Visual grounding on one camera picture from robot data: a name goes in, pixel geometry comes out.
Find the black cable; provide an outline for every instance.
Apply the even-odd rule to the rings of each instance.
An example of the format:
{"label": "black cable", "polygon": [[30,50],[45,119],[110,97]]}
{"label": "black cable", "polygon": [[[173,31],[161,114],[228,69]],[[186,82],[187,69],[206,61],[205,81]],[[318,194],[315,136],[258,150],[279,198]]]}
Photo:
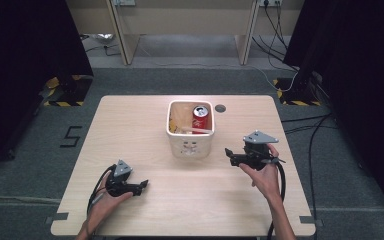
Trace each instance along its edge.
{"label": "black cable", "polygon": [[[312,128],[314,128],[315,126],[301,126],[301,127],[298,127],[298,128],[293,128],[293,129],[290,129],[290,130],[286,130],[285,131],[285,134],[291,134],[291,133],[296,133],[296,132],[300,132],[300,131],[305,131],[305,130],[310,130]],[[329,126],[320,126],[321,128],[330,128],[330,129],[338,129],[337,127],[329,127]]]}
{"label": "black cable", "polygon": [[114,46],[116,46],[116,45],[113,45],[113,46],[104,46],[104,49],[105,49],[105,55],[107,55],[107,56],[120,55],[121,53],[108,54],[108,48],[110,48],[110,47],[114,47]]}
{"label": "black cable", "polygon": [[[310,189],[311,189],[311,201],[313,203],[313,216],[314,216],[314,222],[317,221],[317,211],[316,211],[316,199],[314,195],[314,185],[313,185],[313,166],[312,166],[312,157],[311,157],[311,150],[313,147],[313,140],[314,136],[316,135],[317,130],[319,130],[320,125],[330,116],[331,114],[328,114],[323,117],[323,119],[318,123],[316,126],[316,129],[314,130],[313,134],[311,135],[310,139],[310,146],[308,148],[308,167],[310,172]],[[317,224],[316,226],[316,232],[314,233],[314,239],[317,239]]]}
{"label": "black cable", "polygon": [[[270,55],[270,56],[272,56],[272,57],[274,57],[274,58],[276,58],[276,59],[279,60],[280,62],[283,62],[283,60],[280,59],[278,56],[274,55],[274,54],[271,53],[270,51],[267,51],[263,46],[261,46],[261,45],[257,42],[257,40],[255,40],[254,37],[252,37],[252,40],[254,41],[255,44],[257,44],[257,46],[261,49],[261,51],[263,51],[264,53],[267,53],[268,55]],[[279,68],[279,67],[275,67],[275,66],[273,66],[273,67],[274,67],[274,68],[277,68],[277,69],[286,70],[286,71],[298,72],[298,69],[296,69],[295,67],[290,66],[290,65],[287,65],[287,66],[290,67],[290,68],[292,68],[293,70],[286,69],[286,68]]]}
{"label": "black cable", "polygon": [[284,123],[284,122],[297,122],[297,121],[311,120],[311,119],[316,119],[316,118],[324,118],[324,117],[326,117],[326,116],[330,116],[331,114],[332,114],[332,113],[328,113],[328,114],[321,115],[321,116],[307,117],[307,118],[298,118],[298,119],[282,120],[281,122],[282,122],[282,123]]}
{"label": "black cable", "polygon": [[90,195],[89,202],[88,202],[88,204],[87,204],[86,215],[89,215],[89,210],[90,210],[90,208],[91,208],[93,199],[95,199],[95,197],[96,197],[96,193],[98,193],[100,190],[103,189],[103,188],[101,188],[101,189],[97,190],[98,187],[99,187],[99,185],[100,185],[100,183],[101,183],[101,181],[102,181],[102,179],[104,178],[105,174],[107,174],[108,171],[114,171],[114,169],[115,169],[116,167],[117,167],[117,166],[116,166],[115,164],[113,164],[112,166],[108,167],[108,168],[104,171],[104,173],[102,173],[101,177],[99,178],[98,182],[97,182],[96,185],[95,185],[95,188],[93,189],[92,194]]}
{"label": "black cable", "polygon": [[280,37],[283,40],[285,49],[288,50],[288,46],[285,44],[285,39],[283,39],[282,33],[282,24],[280,24],[280,15],[282,14],[282,7],[280,6],[280,2],[276,1],[276,11],[277,11],[277,26],[279,27]]}
{"label": "black cable", "polygon": [[277,28],[274,26],[274,23],[273,23],[273,21],[271,20],[269,13],[267,12],[267,8],[265,8],[264,11],[266,12],[267,18],[269,19],[269,21],[270,21],[270,23],[271,23],[271,25],[272,25],[272,27],[273,27],[273,29],[274,29],[274,34],[275,34],[275,36],[277,36],[277,38],[278,38],[279,41],[283,44],[283,46],[285,46],[285,48],[288,49],[288,46],[286,46],[285,41],[283,40],[283,38],[280,37],[280,35],[279,35],[278,31],[277,31]]}
{"label": "black cable", "polygon": [[[282,202],[283,200],[285,200],[285,193],[286,193],[286,177],[285,177],[285,170],[283,169],[283,166],[282,164],[280,164],[279,162],[276,163],[276,166],[277,168],[279,169],[279,173],[280,173],[280,197],[282,198]],[[272,235],[273,235],[273,230],[274,230],[274,224],[273,224],[273,221],[272,223],[270,224],[270,228],[269,228],[269,231],[267,232],[267,240],[270,240]]]}
{"label": "black cable", "polygon": [[266,47],[268,47],[269,49],[271,49],[271,51],[276,52],[276,53],[278,53],[278,54],[280,54],[280,55],[282,55],[282,56],[285,56],[284,53],[279,52],[279,51],[277,51],[277,50],[275,50],[275,49],[272,49],[267,43],[265,43],[264,40],[263,40],[263,38],[261,37],[261,35],[258,35],[258,37],[260,37],[260,41],[261,41],[264,45],[266,45]]}

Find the desk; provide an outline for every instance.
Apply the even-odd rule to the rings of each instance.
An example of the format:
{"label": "desk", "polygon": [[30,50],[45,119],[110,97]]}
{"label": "desk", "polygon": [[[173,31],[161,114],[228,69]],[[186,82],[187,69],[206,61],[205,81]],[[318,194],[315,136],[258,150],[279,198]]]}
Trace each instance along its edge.
{"label": "desk", "polygon": [[136,6],[113,6],[127,64],[141,34],[232,35],[239,63],[246,64],[259,0],[135,0]]}
{"label": "desk", "polygon": [[[214,113],[212,150],[201,160],[172,156],[166,116],[172,100],[223,104]],[[106,236],[263,236],[271,215],[250,178],[230,166],[224,148],[243,153],[243,136],[260,130],[279,139],[287,190],[285,209],[298,236],[309,236],[311,216],[274,101],[269,96],[105,96],[79,154],[58,213],[54,235],[76,235],[86,219],[91,191],[102,172],[123,159],[134,170],[129,181],[149,179],[141,196],[129,199],[98,230]]]}

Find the hand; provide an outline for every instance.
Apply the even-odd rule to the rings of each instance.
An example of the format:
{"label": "hand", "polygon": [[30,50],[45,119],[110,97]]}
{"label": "hand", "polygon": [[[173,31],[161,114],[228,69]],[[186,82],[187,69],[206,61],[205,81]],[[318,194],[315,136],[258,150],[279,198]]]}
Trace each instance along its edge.
{"label": "hand", "polygon": [[76,239],[89,239],[90,235],[98,228],[111,213],[117,208],[117,206],[133,196],[132,192],[124,193],[119,197],[111,196],[105,189],[105,183],[107,182],[108,174],[102,179],[101,184],[96,193],[96,198],[101,194],[102,197],[94,205],[92,205],[89,215],[86,221],[83,223],[79,234]]}
{"label": "hand", "polygon": [[[271,144],[267,144],[267,146],[273,157],[279,156],[279,152]],[[256,171],[244,163],[239,164],[239,167],[251,177],[252,186],[257,186],[267,199],[276,229],[276,239],[296,239],[280,196],[276,165],[266,164],[260,171]]]}
{"label": "hand", "polygon": [[[274,157],[279,156],[279,152],[271,144],[267,144],[271,154]],[[258,190],[264,195],[267,200],[280,197],[278,170],[275,164],[266,164],[260,171],[252,169],[248,165],[241,163],[239,167],[248,174],[252,179],[252,186],[257,186]]]}

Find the yellow and black hazard tape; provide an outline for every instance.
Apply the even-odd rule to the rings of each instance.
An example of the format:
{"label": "yellow and black hazard tape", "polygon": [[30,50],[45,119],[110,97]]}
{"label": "yellow and black hazard tape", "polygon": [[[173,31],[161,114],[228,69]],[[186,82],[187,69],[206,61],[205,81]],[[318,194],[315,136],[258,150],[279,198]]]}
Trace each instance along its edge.
{"label": "yellow and black hazard tape", "polygon": [[[277,79],[273,80],[274,86],[279,89],[279,81]],[[297,106],[320,106],[319,101],[303,101],[303,100],[286,100],[284,97],[284,92],[277,91],[277,96],[279,101],[284,105],[297,105]]]}
{"label": "yellow and black hazard tape", "polygon": [[46,101],[44,106],[56,106],[56,107],[79,107],[83,105],[83,102],[58,102],[58,101]]}

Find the wall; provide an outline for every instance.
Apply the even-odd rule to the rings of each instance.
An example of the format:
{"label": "wall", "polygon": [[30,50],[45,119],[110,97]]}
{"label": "wall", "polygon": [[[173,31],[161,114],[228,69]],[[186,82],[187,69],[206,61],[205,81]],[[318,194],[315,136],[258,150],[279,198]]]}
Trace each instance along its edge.
{"label": "wall", "polygon": [[[291,36],[295,24],[298,20],[299,14],[301,12],[302,5],[304,0],[283,0],[281,6],[281,18],[280,24],[282,27],[282,33],[284,36]],[[268,7],[267,13],[270,16],[270,19],[273,21],[273,24],[277,24],[277,11],[275,7]],[[253,35],[274,35],[273,27],[267,17],[264,7],[260,7],[258,10],[257,22],[254,28]]]}

